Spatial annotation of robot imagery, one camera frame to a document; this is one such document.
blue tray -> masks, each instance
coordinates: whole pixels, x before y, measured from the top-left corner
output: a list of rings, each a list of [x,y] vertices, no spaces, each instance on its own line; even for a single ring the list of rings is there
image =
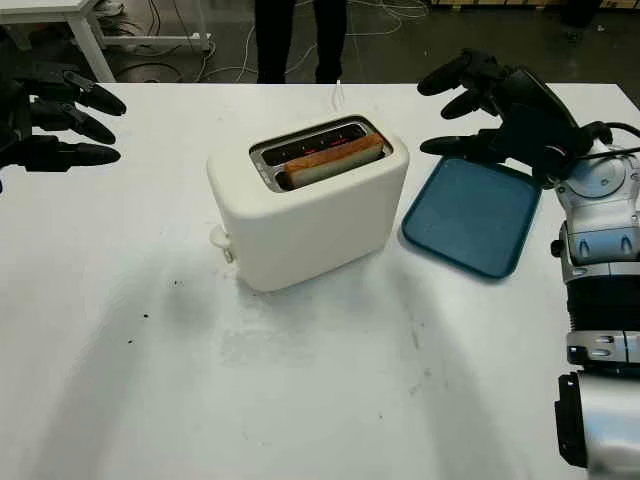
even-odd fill
[[[491,278],[510,275],[540,199],[531,177],[443,158],[402,221],[413,245]]]

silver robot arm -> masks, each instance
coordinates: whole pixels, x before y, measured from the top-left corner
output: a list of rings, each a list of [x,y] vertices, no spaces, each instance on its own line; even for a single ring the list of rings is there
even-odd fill
[[[611,148],[596,141],[590,154]],[[552,254],[569,294],[569,362],[560,377],[558,441],[590,479],[640,478],[640,160],[579,163],[554,186],[567,220]]]
[[[621,123],[579,127],[565,105],[526,67],[501,66],[465,49],[418,84],[422,95],[465,87],[445,119],[482,109],[500,128],[425,141],[435,155],[477,163],[513,158],[553,188],[566,221],[551,253],[561,259],[571,332],[567,358],[582,369],[559,379],[558,446],[592,480],[640,479],[640,148],[612,146]]]

table surface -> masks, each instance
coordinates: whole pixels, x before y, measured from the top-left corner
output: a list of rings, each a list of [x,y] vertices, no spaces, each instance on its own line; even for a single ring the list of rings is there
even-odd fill
[[[208,242],[221,220],[206,158],[239,128],[259,138],[265,122],[331,112],[332,87],[108,88],[129,107],[97,115],[118,163],[2,172],[0,478],[585,477],[556,447],[556,378],[570,366],[553,193],[501,282],[396,236],[438,160],[420,142],[495,119],[445,122],[453,94],[345,85],[345,108],[383,117],[411,154],[393,234],[260,294]],[[615,85],[553,88],[580,123],[640,123]]]
[[[90,1],[92,0],[0,0],[0,15],[79,12]]]

white toaster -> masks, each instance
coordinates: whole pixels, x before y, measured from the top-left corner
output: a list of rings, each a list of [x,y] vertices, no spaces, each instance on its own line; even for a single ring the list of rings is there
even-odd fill
[[[211,241],[260,291],[302,282],[381,248],[409,162],[405,145],[369,115],[342,113],[296,127],[238,144],[207,162],[224,223]],[[384,146],[370,163],[298,188],[288,184],[287,160],[375,133]]]

person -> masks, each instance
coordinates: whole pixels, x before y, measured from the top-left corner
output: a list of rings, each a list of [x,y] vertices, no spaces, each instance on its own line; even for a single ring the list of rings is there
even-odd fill
[[[255,0],[258,83],[285,83],[296,0]],[[313,0],[318,29],[317,83],[335,83],[347,31],[346,0]]]

